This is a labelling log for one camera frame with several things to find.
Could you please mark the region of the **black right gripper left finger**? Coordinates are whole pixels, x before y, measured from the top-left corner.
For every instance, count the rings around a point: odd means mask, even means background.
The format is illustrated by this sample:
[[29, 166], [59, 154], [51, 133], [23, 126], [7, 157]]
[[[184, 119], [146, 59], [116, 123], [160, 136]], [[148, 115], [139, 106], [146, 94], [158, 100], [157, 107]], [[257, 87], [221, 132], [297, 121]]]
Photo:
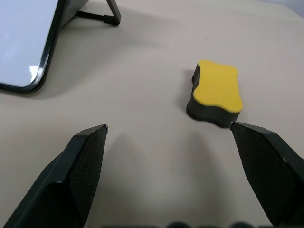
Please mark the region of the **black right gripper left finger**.
[[39, 174], [3, 228], [84, 228], [100, 179], [106, 124], [82, 130]]

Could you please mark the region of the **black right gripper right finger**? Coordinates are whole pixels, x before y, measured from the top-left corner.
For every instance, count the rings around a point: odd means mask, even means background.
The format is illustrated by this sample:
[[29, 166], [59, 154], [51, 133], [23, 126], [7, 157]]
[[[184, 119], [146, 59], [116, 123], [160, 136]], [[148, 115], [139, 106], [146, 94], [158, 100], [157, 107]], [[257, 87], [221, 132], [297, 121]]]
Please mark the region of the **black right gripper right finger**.
[[272, 225], [304, 228], [304, 159], [266, 128], [233, 122], [230, 130], [246, 178]]

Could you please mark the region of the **yellow and black board eraser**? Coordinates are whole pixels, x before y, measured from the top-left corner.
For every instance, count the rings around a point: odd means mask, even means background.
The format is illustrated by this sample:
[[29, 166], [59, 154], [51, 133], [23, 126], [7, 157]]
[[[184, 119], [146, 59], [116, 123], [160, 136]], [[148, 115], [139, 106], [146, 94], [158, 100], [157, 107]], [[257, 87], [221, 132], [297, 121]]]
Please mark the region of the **yellow and black board eraser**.
[[192, 76], [192, 92], [186, 106], [189, 117], [220, 128], [229, 128], [243, 110], [236, 68], [199, 60]]

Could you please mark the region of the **black-framed whiteboard with stand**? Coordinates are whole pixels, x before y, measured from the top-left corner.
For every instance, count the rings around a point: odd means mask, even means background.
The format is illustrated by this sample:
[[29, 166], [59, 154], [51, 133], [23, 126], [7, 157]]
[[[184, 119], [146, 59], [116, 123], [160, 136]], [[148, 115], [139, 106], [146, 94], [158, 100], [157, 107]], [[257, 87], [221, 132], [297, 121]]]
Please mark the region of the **black-framed whiteboard with stand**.
[[89, 0], [0, 0], [0, 90], [27, 94], [46, 79], [59, 32], [73, 17], [118, 26], [115, 0], [106, 0], [112, 15], [81, 9]]

